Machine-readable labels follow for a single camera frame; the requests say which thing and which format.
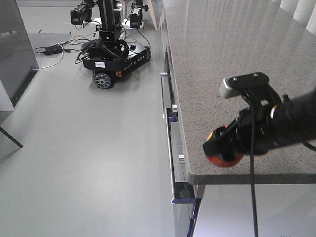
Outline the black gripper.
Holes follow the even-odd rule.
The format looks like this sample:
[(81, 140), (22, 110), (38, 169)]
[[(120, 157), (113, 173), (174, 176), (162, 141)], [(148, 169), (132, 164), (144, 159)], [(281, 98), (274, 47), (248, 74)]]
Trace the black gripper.
[(268, 125), (270, 113), (276, 105), (248, 107), (227, 126), (221, 126), (208, 136), (203, 144), (210, 162), (238, 162), (238, 156), (263, 155), (274, 147), (275, 139)]

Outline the black left robot arm background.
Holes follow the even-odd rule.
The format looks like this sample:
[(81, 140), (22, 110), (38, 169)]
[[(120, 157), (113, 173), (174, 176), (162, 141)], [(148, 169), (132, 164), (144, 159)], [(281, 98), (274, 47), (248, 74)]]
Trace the black left robot arm background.
[(91, 22), (92, 9), (95, 6), (93, 0), (83, 0), (76, 8), (70, 11), (70, 19), (73, 25), (82, 25)]

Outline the black wheeled mobile robot base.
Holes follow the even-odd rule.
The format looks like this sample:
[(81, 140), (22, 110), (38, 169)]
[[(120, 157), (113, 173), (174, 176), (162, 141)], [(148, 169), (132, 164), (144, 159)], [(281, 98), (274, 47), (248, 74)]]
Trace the black wheeled mobile robot base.
[(139, 42), (102, 42), (94, 40), (82, 48), (78, 60), (93, 72), (93, 81), (100, 89), (109, 89), (125, 74), (150, 61), (151, 51)]

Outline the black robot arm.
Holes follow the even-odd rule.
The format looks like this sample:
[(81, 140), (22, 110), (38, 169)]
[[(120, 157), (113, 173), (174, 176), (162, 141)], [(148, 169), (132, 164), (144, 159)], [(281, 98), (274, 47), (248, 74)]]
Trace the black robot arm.
[(212, 163), (239, 162), (243, 155), (261, 156), (268, 151), (316, 138), (316, 93), (280, 98), (271, 86), (223, 89), (224, 98), (242, 96), (250, 105), (228, 126), (215, 129), (203, 144)]

